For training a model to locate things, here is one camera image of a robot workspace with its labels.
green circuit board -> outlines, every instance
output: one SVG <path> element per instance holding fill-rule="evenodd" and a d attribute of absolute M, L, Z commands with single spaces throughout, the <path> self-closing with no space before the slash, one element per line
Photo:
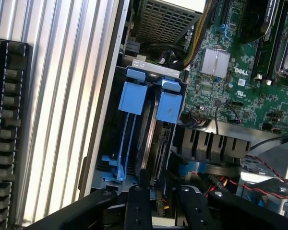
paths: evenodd
<path fill-rule="evenodd" d="M 247 0 L 231 1 L 227 18 L 227 38 L 224 33 L 217 31 L 222 4 L 224 0 L 219 2 L 215 23 L 207 30 L 201 50 L 190 65 L 184 113 L 214 119 L 218 104 L 239 102 L 243 106 L 234 108 L 242 119 L 241 126 L 258 130 L 262 130 L 263 124 L 267 123 L 273 127 L 288 127 L 288 86 L 267 85 L 251 78 L 258 41 L 241 44 L 239 40 Z M 288 14 L 284 28 L 287 27 Z M 217 79 L 200 72 L 203 52 L 207 48 L 222 49 L 230 53 L 226 78 Z M 277 114 L 273 120 L 269 116 L 271 113 Z M 235 116 L 231 111 L 220 108 L 218 120 L 228 122 L 233 119 Z M 288 136 L 288 129 L 283 129 L 281 135 Z"/>

silver heatsink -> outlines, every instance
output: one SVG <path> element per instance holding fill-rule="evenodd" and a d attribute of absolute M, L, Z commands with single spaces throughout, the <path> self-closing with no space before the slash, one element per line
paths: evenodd
<path fill-rule="evenodd" d="M 137 42 L 176 43 L 204 12 L 206 0 L 143 0 Z"/>
<path fill-rule="evenodd" d="M 220 49 L 207 48 L 203 54 L 200 72 L 219 78 L 225 78 L 230 53 Z"/>

motherboard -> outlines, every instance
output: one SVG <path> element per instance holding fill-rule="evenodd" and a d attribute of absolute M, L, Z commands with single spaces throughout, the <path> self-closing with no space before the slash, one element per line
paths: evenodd
<path fill-rule="evenodd" d="M 288 59 L 288 1 L 266 1 L 274 4 L 268 9 L 274 13 L 264 18 L 270 24 L 262 36 L 264 25 L 259 32 L 247 28 L 256 16 L 250 2 L 219 1 L 190 65 L 183 113 L 213 120 L 216 108 L 228 103 L 238 113 L 240 126 L 288 136 L 288 75 L 282 74 Z M 220 107 L 217 119 L 237 124 L 225 107 Z"/>

aluminum panel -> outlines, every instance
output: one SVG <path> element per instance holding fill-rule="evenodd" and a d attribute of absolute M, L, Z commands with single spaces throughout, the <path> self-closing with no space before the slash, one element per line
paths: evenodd
<path fill-rule="evenodd" d="M 79 174 L 91 135 L 102 131 L 101 126 L 92 133 L 119 2 L 0 0 L 0 38 L 33 47 L 17 159 L 18 204 L 11 210 L 17 224 L 29 225 L 79 197 Z M 118 51 L 119 46 L 109 56 L 116 59 Z M 110 74 L 102 95 L 105 107 L 114 71 Z M 103 124 L 104 115 L 97 119 Z"/>

metal grille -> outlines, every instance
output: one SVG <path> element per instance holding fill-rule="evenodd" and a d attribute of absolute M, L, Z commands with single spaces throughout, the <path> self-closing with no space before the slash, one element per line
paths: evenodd
<path fill-rule="evenodd" d="M 200 16 L 158 0 L 144 0 L 137 41 L 177 42 Z"/>

